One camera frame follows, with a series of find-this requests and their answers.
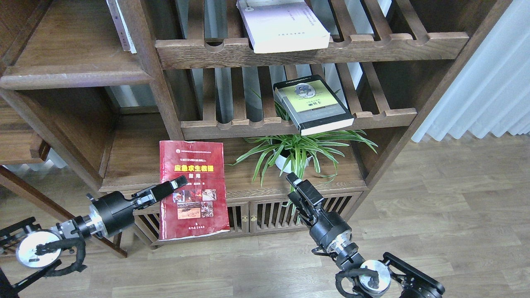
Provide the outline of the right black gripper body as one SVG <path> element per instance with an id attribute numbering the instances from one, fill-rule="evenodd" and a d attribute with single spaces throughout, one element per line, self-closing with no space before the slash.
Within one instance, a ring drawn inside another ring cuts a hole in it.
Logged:
<path id="1" fill-rule="evenodd" d="M 317 244 L 311 251 L 314 255 L 353 255 L 352 228 L 337 212 L 322 207 L 299 207 L 298 211 Z"/>

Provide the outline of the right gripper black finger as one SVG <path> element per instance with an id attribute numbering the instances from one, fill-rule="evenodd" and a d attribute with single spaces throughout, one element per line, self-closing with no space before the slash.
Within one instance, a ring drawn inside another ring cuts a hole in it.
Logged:
<path id="1" fill-rule="evenodd" d="M 299 215 L 316 216 L 318 213 L 325 213 L 322 208 L 324 198 L 310 181 L 301 180 L 293 172 L 287 174 L 286 179 L 294 189 L 288 197 Z"/>

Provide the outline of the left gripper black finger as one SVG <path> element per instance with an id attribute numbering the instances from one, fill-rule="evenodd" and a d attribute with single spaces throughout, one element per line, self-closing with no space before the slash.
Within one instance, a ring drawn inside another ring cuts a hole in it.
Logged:
<path id="1" fill-rule="evenodd" d="M 149 207 L 172 194 L 176 189 L 187 185 L 188 181 L 184 175 L 158 185 L 139 191 L 139 207 Z"/>

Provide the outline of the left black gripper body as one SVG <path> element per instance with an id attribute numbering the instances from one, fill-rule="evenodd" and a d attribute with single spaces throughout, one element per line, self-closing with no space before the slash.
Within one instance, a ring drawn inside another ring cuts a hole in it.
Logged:
<path id="1" fill-rule="evenodd" d="M 142 205 L 142 198 L 138 195 L 131 196 L 127 199 L 119 192 L 114 191 L 110 194 L 95 199 L 90 198 L 90 221 L 87 227 L 91 234 L 97 238 L 115 236 L 119 232 L 131 227 L 135 220 L 133 212 Z"/>

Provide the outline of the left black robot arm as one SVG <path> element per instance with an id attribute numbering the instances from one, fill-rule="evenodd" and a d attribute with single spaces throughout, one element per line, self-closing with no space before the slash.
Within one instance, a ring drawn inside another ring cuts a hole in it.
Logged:
<path id="1" fill-rule="evenodd" d="M 21 290 L 41 277 L 82 272 L 86 266 L 86 240 L 115 236 L 134 222 L 133 212 L 160 202 L 176 189 L 187 185 L 185 176 L 152 185 L 126 198 L 121 192 L 95 199 L 90 197 L 90 212 L 43 229 L 30 217 L 1 230 L 1 245 L 16 245 L 17 260 L 37 272 L 15 284 L 1 274 L 2 298 L 17 298 Z"/>

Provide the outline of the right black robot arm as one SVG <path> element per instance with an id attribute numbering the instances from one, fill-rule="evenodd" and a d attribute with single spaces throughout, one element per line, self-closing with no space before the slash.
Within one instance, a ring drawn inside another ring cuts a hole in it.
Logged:
<path id="1" fill-rule="evenodd" d="M 317 256 L 332 258 L 339 272 L 335 275 L 337 291 L 345 298 L 380 298 L 390 288 L 391 281 L 402 289 L 402 298 L 441 298 L 445 288 L 441 283 L 389 252 L 382 260 L 366 260 L 352 242 L 352 229 L 335 211 L 323 208 L 323 196 L 308 180 L 295 173 L 287 175 L 293 187 L 289 199 L 299 218 L 310 230 L 316 242 L 312 250 Z"/>

